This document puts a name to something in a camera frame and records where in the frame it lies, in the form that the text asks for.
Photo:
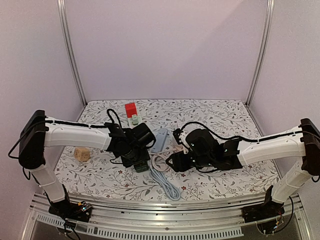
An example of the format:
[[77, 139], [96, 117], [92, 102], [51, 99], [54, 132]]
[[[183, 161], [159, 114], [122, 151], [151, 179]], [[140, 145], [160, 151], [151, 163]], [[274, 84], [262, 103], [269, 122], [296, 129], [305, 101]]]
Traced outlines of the dark green cube socket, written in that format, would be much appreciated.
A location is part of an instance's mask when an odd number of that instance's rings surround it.
[[148, 165], [147, 161], [142, 161], [142, 162], [136, 163], [133, 165], [133, 167], [137, 173], [143, 173], [143, 172], [149, 170], [149, 165]]

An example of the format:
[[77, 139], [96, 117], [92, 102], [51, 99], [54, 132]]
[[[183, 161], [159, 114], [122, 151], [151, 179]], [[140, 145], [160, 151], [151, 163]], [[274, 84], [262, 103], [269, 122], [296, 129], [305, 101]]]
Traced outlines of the beige cube socket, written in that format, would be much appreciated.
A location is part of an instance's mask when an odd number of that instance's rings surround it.
[[75, 147], [73, 155], [79, 162], [87, 162], [91, 158], [90, 149], [86, 147]]

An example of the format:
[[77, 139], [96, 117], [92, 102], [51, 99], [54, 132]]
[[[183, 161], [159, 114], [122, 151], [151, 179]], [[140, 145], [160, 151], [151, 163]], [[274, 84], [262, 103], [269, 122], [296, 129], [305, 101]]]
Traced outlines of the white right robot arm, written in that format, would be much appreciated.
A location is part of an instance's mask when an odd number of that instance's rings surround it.
[[303, 118], [300, 125], [287, 131], [256, 139], [240, 135], [222, 137], [202, 123], [200, 128], [185, 133], [190, 123], [173, 131], [182, 151], [171, 154], [166, 164], [175, 172], [212, 167], [213, 171], [241, 169], [251, 164], [275, 159], [298, 157], [299, 160], [273, 185], [269, 199], [259, 206], [262, 218], [269, 218], [291, 194], [306, 181], [320, 175], [320, 131], [314, 123]]

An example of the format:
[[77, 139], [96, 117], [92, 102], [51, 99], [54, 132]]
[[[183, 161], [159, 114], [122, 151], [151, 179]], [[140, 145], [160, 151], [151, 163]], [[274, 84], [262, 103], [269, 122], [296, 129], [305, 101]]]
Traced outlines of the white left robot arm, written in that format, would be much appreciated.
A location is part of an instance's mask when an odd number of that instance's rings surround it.
[[145, 123], [134, 128], [123, 128], [114, 121], [102, 125], [64, 121], [46, 116], [36, 110], [20, 134], [18, 162], [30, 171], [38, 185], [55, 203], [63, 216], [74, 213], [74, 205], [67, 200], [67, 191], [54, 172], [47, 166], [45, 148], [56, 146], [84, 147], [110, 152], [128, 167], [146, 166], [148, 150], [156, 143], [155, 135]]

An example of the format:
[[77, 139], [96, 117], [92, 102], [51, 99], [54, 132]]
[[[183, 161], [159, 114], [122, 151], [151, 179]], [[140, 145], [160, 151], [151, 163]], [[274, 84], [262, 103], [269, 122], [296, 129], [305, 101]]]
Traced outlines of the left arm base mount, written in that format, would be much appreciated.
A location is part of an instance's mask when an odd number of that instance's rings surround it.
[[88, 223], [92, 214], [92, 204], [86, 203], [85, 201], [80, 201], [78, 203], [71, 202], [69, 194], [63, 184], [62, 187], [64, 190], [64, 199], [61, 201], [52, 202], [46, 194], [46, 197], [50, 204], [48, 212], [50, 214], [59, 216], [63, 220], [71, 219]]

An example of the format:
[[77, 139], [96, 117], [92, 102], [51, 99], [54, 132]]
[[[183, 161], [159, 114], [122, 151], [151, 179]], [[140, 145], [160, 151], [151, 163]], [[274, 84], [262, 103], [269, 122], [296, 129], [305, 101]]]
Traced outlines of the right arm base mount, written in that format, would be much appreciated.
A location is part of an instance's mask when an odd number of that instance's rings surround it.
[[273, 185], [267, 189], [263, 203], [241, 208], [241, 216], [245, 223], [260, 221], [285, 213], [284, 203], [277, 203], [273, 201], [272, 190]]

